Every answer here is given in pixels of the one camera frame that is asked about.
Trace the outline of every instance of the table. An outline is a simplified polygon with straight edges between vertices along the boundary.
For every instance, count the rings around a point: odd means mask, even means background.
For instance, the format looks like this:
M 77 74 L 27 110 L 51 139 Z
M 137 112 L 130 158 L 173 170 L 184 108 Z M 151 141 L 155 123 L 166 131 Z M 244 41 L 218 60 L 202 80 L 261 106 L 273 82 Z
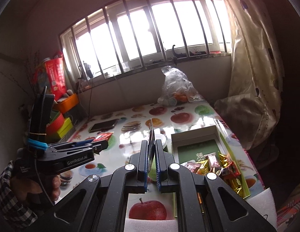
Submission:
M 97 166 L 93 169 L 86 169 L 85 165 L 83 165 L 73 169 L 71 182 L 65 187 L 61 187 L 61 197 L 64 197 L 90 174 L 97 174 L 100 177 L 106 176 L 112 174 L 117 168 L 128 164 L 130 156 L 140 151 L 141 141 L 148 138 L 149 127 L 147 126 L 147 121 L 150 118 L 153 119 L 156 139 L 162 139 L 163 146 L 166 146 L 169 152 L 172 151 L 171 134 L 216 125 L 232 149 L 244 177 L 255 180 L 254 185 L 249 189 L 251 194 L 249 198 L 265 189 L 259 173 L 248 154 L 243 150 L 227 124 L 218 116 L 207 101 L 185 103 L 175 107 L 162 107 L 158 104 L 150 104 L 95 116 L 89 121 L 83 121 L 80 125 L 81 127 L 77 129 L 69 141 L 95 138 L 100 132 L 88 132 L 95 123 L 116 118 L 119 121 L 110 130 L 110 132 L 114 133 L 109 140 L 109 147 L 102 151 L 100 155 L 95 155 L 94 163 Z M 156 184 L 153 183 L 148 179 L 147 193 L 129 195 L 126 217 L 128 217 L 131 207 L 135 203 L 139 203 L 139 199 L 142 198 L 143 202 L 149 200 L 160 201 L 166 208 L 166 220 L 174 219 L 174 195 L 172 193 L 159 193 Z

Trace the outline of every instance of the plaid sleeve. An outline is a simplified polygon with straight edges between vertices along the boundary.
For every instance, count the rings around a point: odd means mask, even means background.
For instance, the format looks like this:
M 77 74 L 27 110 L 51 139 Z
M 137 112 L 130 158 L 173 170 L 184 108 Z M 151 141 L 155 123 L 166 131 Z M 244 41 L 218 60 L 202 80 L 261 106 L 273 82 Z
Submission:
M 26 228 L 36 221 L 37 215 L 19 202 L 10 190 L 10 178 L 13 170 L 13 161 L 10 161 L 0 175 L 0 210 L 4 218 L 15 230 Z

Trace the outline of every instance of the smartphone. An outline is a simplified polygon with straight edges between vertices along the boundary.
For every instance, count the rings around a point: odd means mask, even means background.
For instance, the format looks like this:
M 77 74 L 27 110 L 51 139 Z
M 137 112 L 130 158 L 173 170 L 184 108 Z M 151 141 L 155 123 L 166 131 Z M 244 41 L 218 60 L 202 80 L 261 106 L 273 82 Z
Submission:
M 115 127 L 115 125 L 117 124 L 119 119 L 113 119 L 113 120 L 109 120 L 109 121 L 105 121 L 105 122 L 101 122 L 101 123 L 96 123 L 94 124 L 94 126 L 92 126 L 89 129 L 89 133 L 94 133 L 94 132 L 98 132 L 98 131 L 107 131 L 110 129 L 113 129 Z
M 149 132 L 149 140 L 148 140 L 148 173 L 150 173 L 154 153 L 155 153 L 155 136 L 154 136 L 154 128 L 152 118 L 150 119 L 150 132 Z

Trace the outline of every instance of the white foam sheet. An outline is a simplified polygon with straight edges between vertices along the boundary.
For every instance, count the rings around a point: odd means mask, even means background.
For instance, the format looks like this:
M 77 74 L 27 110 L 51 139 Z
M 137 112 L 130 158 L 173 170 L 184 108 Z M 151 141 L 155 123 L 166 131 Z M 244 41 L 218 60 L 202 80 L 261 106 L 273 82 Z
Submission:
M 247 202 L 267 221 L 277 228 L 277 215 L 270 188 L 250 198 Z M 177 220 L 150 221 L 125 219 L 124 232 L 177 232 Z

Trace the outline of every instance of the black gripper frame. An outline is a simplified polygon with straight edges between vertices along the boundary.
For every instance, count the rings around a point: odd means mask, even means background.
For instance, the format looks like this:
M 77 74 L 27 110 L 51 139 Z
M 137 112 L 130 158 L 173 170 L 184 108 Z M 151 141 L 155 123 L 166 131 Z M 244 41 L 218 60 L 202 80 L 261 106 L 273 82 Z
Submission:
M 160 140 L 155 142 L 155 156 L 160 191 L 177 196 L 178 231 L 276 231 L 219 177 L 211 180 L 174 164 Z M 86 178 L 25 231 L 123 231 L 128 194 L 142 194 L 147 189 L 147 162 L 147 141 L 143 141 L 140 153 L 131 156 L 129 163 L 134 167 L 123 166 L 112 175 Z
M 155 146 L 157 186 L 161 193 L 176 193 L 179 232 L 276 232 L 220 177 L 209 179 L 178 164 L 171 167 L 173 155 L 163 151 L 160 140 Z
M 123 231 L 129 193 L 147 190 L 147 141 L 140 153 L 112 175 L 89 176 L 61 201 L 39 217 L 26 232 L 107 232 Z

